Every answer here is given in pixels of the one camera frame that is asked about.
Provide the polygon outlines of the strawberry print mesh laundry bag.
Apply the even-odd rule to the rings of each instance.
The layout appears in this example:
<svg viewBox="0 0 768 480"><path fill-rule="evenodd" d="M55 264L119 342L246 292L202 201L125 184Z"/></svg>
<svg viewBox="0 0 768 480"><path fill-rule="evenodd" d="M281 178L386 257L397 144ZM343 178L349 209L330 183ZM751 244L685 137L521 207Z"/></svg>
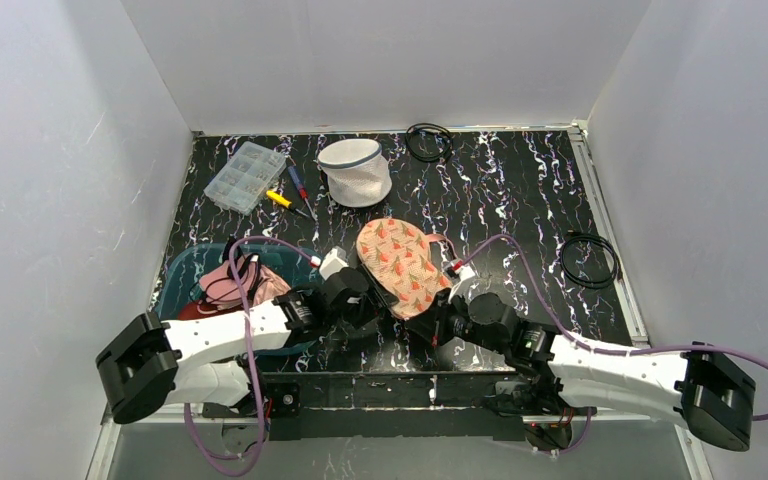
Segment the strawberry print mesh laundry bag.
<svg viewBox="0 0 768 480"><path fill-rule="evenodd" d="M359 232L356 252L360 263L383 289L395 297L394 317L409 320L424 313L434 296L452 286L432 262L431 245L444 242L439 234L395 218L378 218Z"/></svg>

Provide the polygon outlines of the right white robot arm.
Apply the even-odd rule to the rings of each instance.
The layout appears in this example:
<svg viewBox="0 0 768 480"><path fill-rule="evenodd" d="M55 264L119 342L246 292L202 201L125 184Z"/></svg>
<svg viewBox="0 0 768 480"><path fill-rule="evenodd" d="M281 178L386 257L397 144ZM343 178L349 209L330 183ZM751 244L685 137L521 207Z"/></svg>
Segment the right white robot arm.
<svg viewBox="0 0 768 480"><path fill-rule="evenodd" d="M531 397L560 407L612 409L666 420L718 448L744 452L751 443L755 381L704 344L644 353L564 335L527 320L495 294L472 301L440 292L407 322L433 346L458 338L503 356L534 388Z"/></svg>

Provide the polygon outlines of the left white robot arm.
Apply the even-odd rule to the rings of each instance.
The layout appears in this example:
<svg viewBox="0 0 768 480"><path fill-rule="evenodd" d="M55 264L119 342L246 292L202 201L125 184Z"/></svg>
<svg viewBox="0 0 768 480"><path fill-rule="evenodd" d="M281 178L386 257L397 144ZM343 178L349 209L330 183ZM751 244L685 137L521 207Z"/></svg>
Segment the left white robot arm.
<svg viewBox="0 0 768 480"><path fill-rule="evenodd" d="M367 275L345 267L250 312L197 320L136 316L95 359L114 422L135 423L171 404L238 406L262 385L239 356L312 342L341 320L364 324L357 310L371 290Z"/></svg>

